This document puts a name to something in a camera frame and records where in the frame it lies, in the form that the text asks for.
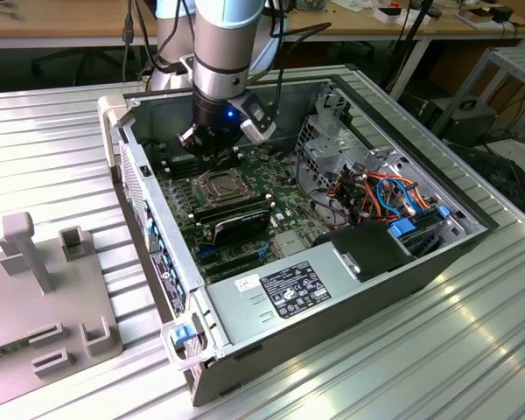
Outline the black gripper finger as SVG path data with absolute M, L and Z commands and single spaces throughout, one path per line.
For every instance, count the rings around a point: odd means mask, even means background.
M 189 153 L 198 158 L 209 170 L 215 170 L 220 155 L 221 133 L 204 125 L 193 124 L 182 133 L 180 145 Z

